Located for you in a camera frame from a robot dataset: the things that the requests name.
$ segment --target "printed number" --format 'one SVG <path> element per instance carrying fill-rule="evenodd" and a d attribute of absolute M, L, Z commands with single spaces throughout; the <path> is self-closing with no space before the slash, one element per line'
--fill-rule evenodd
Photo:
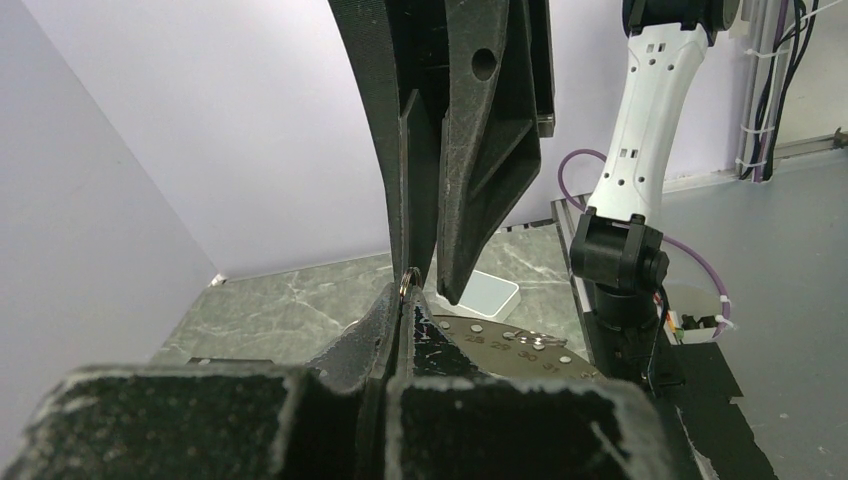
<path fill-rule="evenodd" d="M 539 357 L 533 355 L 532 353 L 527 353 L 524 350 L 518 352 L 518 356 L 521 358 L 526 358 L 528 362 L 535 362 Z"/>
<path fill-rule="evenodd" d="M 490 347 L 490 348 L 495 348 L 495 349 L 498 349 L 498 350 L 503 350 L 503 351 L 507 351 L 507 350 L 509 350 L 510 348 L 512 348 L 512 347 L 510 347 L 509 345 L 507 345 L 507 344 L 505 344 L 505 343 L 501 343 L 501 342 L 492 342 L 492 344 L 491 344 L 491 345 L 489 345 L 489 347 Z"/>

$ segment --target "cable tie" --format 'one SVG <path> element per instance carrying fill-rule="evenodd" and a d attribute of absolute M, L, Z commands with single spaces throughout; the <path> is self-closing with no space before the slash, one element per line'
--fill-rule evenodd
<path fill-rule="evenodd" d="M 739 328 L 738 326 L 736 326 L 736 324 L 735 324 L 735 323 L 733 323 L 733 322 L 731 322 L 730 320 L 728 320 L 728 319 L 724 318 L 724 316 L 723 316 L 723 315 L 721 315 L 721 314 L 716 315 L 716 316 L 715 316 L 715 319 L 716 319 L 716 322 L 718 322 L 718 323 L 723 323 L 723 324 L 725 324 L 728 328 L 732 328 L 733 330 L 736 330 L 737 328 Z"/>
<path fill-rule="evenodd" d="M 753 48 L 749 48 L 748 50 L 745 50 L 745 55 L 753 55 L 757 58 L 773 58 L 773 57 L 777 57 L 779 55 L 783 55 L 784 53 L 789 53 L 789 50 L 783 49 L 783 50 L 778 50 L 778 51 L 772 52 L 772 53 L 760 53 L 760 52 L 754 50 Z"/>
<path fill-rule="evenodd" d="M 759 167 L 759 166 L 765 165 L 766 162 L 764 160 L 762 162 L 757 162 L 757 163 L 748 163 L 745 160 L 742 160 L 741 158 L 737 158 L 736 164 L 742 165 L 743 168 L 754 168 L 754 167 Z"/>
<path fill-rule="evenodd" d="M 761 128 L 759 130 L 754 130 L 752 128 L 748 128 L 745 125 L 739 125 L 739 128 L 741 128 L 742 131 L 745 132 L 745 133 L 768 133 L 768 132 L 771 132 L 772 130 L 774 130 L 774 125 L 772 125 L 768 128 Z"/>

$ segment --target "gray floor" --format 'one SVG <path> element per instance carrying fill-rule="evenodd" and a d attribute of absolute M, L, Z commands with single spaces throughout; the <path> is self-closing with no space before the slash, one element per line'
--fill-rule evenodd
<path fill-rule="evenodd" d="M 739 328 L 721 349 L 783 479 L 848 478 L 848 152 L 818 158 L 784 164 L 767 185 L 663 199 L 661 228 L 727 284 Z M 670 280 L 710 285 L 691 259 L 666 250 Z"/>

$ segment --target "metal ring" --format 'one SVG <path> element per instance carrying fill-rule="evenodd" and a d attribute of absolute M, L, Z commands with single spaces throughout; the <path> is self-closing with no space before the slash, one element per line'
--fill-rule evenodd
<path fill-rule="evenodd" d="M 409 286 L 412 282 L 415 282 L 415 286 L 421 288 L 421 270 L 418 267 L 409 267 L 406 269 L 406 272 L 403 273 L 403 277 L 400 279 L 400 299 L 403 300 L 406 297 L 406 294 L 409 291 Z"/>

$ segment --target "numbered metal plate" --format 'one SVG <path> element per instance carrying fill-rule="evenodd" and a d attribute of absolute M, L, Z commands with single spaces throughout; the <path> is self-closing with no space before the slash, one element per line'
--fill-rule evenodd
<path fill-rule="evenodd" d="M 436 315 L 434 323 L 487 373 L 510 378 L 603 378 L 564 340 L 511 325 Z"/>

